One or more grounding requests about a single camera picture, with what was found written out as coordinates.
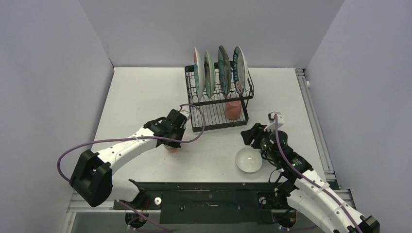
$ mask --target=white bowl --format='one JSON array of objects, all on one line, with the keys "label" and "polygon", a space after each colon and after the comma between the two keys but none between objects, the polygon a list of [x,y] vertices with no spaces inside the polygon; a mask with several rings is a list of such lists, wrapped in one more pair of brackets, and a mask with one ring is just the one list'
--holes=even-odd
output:
[{"label": "white bowl", "polygon": [[236,165],[244,172],[256,172],[262,166],[263,160],[259,150],[243,148],[236,154]]}]

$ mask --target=gray wall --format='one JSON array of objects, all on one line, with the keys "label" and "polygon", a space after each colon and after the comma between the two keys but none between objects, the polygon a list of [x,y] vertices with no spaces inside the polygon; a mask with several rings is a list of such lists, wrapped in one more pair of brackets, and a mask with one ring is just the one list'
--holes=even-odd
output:
[{"label": "gray wall", "polygon": [[193,47],[251,67],[306,67],[343,0],[80,0],[115,67],[182,67]]},{"label": "gray wall", "polygon": [[411,232],[412,1],[346,0],[307,77],[338,181],[381,232]]},{"label": "gray wall", "polygon": [[0,2],[0,232],[60,231],[72,188],[56,161],[93,138],[112,72],[77,0]]}]

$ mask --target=white table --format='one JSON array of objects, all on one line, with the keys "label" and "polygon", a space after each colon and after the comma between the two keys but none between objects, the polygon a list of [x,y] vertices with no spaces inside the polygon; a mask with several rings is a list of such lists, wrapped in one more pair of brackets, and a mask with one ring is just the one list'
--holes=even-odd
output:
[{"label": "white table", "polygon": [[[243,144],[241,131],[255,123],[268,123],[267,114],[281,112],[289,145],[307,159],[325,178],[298,80],[292,68],[250,68],[255,97],[247,108],[246,126],[206,131],[197,141],[182,144],[176,153],[163,146],[147,151],[114,175],[138,182],[267,182],[274,167],[264,161],[262,168],[248,174],[239,170],[235,155]],[[147,121],[166,116],[179,104],[187,103],[184,68],[118,67],[110,86],[95,140],[128,137]],[[187,123],[184,140],[194,138]],[[110,146],[97,144],[92,151]]]}]

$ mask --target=black dish rack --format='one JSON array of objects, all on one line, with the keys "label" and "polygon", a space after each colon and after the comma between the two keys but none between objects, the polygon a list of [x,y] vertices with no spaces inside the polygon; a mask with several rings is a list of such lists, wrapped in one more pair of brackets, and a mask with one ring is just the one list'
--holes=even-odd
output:
[{"label": "black dish rack", "polygon": [[[247,105],[249,100],[253,98],[255,87],[253,86],[252,77],[248,71],[247,81],[245,82],[244,92],[242,95],[239,95],[235,88],[235,84],[232,78],[232,82],[230,84],[230,90],[228,96],[231,98],[225,99],[223,97],[222,87],[219,82],[219,69],[218,63],[214,63],[215,72],[216,72],[216,86],[213,92],[213,96],[209,98],[206,94],[206,91],[203,92],[202,97],[199,99],[196,94],[196,87],[194,81],[194,69],[193,66],[185,67],[185,76],[186,76],[186,87],[188,90],[188,100],[189,103],[198,106],[203,113],[205,114],[206,118],[206,127],[205,130],[215,130],[215,129],[223,129],[229,127],[235,127],[240,125],[246,125],[247,121],[249,120],[249,115],[247,114]],[[232,67],[231,73],[233,74],[233,62],[230,62],[230,66]],[[240,113],[240,117],[236,120],[229,120],[224,115],[224,108],[227,102],[240,100],[242,105],[242,110]],[[193,132],[199,132],[202,130],[203,121],[202,116],[200,115],[199,111],[195,108],[190,107],[190,114],[191,114],[191,123]]]}]

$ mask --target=pink cup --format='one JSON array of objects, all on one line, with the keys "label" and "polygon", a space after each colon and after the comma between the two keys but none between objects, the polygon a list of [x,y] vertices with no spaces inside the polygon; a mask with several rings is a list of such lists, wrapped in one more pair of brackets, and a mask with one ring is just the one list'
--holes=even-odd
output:
[{"label": "pink cup", "polygon": [[242,111],[242,105],[240,100],[227,102],[224,108],[224,115],[230,120],[236,120],[240,117]]}]

